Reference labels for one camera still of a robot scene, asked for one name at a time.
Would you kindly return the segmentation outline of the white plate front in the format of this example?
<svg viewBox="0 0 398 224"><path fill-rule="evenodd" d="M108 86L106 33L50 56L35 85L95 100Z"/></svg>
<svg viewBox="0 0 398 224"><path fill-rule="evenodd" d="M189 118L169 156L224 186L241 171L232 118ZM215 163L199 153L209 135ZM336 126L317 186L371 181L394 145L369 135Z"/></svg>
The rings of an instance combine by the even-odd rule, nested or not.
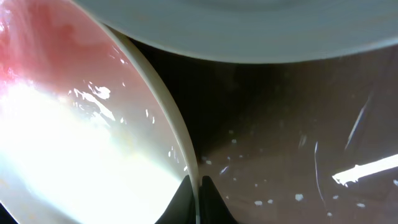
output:
<svg viewBox="0 0 398 224"><path fill-rule="evenodd" d="M140 50L73 1L1 2L1 208L17 223L156 223L198 171Z"/></svg>

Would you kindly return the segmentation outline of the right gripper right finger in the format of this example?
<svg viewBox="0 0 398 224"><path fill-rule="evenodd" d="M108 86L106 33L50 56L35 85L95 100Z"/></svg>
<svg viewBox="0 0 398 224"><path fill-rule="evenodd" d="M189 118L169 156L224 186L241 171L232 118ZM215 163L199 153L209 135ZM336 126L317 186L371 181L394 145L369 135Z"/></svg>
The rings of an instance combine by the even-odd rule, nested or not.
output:
<svg viewBox="0 0 398 224"><path fill-rule="evenodd" d="M201 180L199 202L201 224L238 224L211 177L207 175Z"/></svg>

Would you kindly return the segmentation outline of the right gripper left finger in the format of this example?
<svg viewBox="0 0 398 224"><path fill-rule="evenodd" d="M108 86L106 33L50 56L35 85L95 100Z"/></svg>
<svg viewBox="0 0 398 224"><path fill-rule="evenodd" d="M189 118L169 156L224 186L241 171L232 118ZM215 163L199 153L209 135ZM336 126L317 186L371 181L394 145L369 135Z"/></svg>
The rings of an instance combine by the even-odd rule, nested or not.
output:
<svg viewBox="0 0 398 224"><path fill-rule="evenodd" d="M189 175L186 175L168 207L155 224L196 224L195 199Z"/></svg>

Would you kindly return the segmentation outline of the pale green plate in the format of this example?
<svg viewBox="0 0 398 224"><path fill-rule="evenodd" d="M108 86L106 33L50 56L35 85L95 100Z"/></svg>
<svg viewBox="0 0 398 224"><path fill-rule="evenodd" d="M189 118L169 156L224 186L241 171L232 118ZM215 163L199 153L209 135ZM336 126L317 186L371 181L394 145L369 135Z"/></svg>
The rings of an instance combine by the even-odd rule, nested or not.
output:
<svg viewBox="0 0 398 224"><path fill-rule="evenodd" d="M396 0L76 0L139 42L187 57L288 63L397 43Z"/></svg>

